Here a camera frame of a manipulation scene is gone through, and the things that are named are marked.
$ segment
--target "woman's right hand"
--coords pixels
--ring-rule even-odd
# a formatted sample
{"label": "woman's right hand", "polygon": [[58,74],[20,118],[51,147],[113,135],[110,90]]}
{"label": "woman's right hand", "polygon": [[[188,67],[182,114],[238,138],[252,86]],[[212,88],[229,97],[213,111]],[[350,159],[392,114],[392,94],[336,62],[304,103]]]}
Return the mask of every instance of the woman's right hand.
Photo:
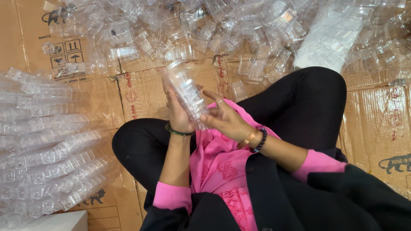
{"label": "woman's right hand", "polygon": [[209,108],[210,115],[204,114],[200,117],[200,120],[209,128],[217,129],[223,135],[235,140],[237,143],[243,142],[256,130],[245,122],[220,95],[208,90],[203,91],[203,94],[214,100],[217,104],[217,107]]}

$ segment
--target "pink embroidered fabric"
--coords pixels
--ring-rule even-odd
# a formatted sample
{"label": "pink embroidered fabric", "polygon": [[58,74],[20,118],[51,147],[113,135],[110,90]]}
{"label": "pink embroidered fabric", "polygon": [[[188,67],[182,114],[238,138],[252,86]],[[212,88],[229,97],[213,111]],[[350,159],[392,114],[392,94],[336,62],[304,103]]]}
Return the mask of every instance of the pink embroidered fabric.
{"label": "pink embroidered fabric", "polygon": [[[279,138],[271,129],[255,122],[243,108],[225,101],[251,126],[265,128],[268,135]],[[248,193],[245,164],[252,155],[248,148],[237,149],[237,143],[215,129],[196,131],[197,149],[190,157],[191,193],[209,192],[219,195],[230,209],[242,231],[257,231]],[[309,172],[344,172],[345,163],[310,150],[304,164],[293,176],[306,182]],[[158,182],[153,205],[158,208],[185,207],[191,213],[190,189]]]}

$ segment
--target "copper bracelet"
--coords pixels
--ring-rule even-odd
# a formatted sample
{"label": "copper bracelet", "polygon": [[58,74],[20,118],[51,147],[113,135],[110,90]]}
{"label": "copper bracelet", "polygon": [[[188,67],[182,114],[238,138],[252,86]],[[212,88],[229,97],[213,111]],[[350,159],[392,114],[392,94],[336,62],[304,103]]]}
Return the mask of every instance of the copper bracelet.
{"label": "copper bracelet", "polygon": [[245,147],[247,144],[249,144],[257,136],[257,133],[258,133],[258,130],[254,130],[243,142],[237,145],[237,149],[240,150],[243,147]]}

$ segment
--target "black bead bracelet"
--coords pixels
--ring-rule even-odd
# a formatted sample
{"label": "black bead bracelet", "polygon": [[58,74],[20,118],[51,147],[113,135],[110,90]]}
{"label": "black bead bracelet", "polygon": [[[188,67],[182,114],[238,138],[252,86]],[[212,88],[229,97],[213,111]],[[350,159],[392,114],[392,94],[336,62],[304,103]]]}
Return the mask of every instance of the black bead bracelet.
{"label": "black bead bracelet", "polygon": [[260,149],[263,147],[263,145],[264,145],[264,143],[265,143],[265,141],[266,141],[266,139],[267,139],[267,130],[264,129],[264,128],[262,128],[262,129],[260,129],[259,131],[263,133],[263,138],[261,139],[261,142],[258,144],[258,146],[257,146],[255,149],[250,148],[250,151],[251,151],[252,153],[258,153],[258,152],[260,152]]}

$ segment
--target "black pants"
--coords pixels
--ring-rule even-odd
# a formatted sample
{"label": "black pants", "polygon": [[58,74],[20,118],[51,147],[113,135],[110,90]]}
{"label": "black pants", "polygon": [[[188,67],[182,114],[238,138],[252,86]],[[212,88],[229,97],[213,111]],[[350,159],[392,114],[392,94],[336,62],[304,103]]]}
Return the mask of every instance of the black pants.
{"label": "black pants", "polygon": [[[345,81],[337,72],[309,67],[281,78],[238,105],[281,139],[306,149],[326,150],[335,148],[346,91]],[[170,139],[166,123],[153,118],[131,120],[113,137],[118,160],[152,195]],[[195,149],[192,137],[191,152]]]}

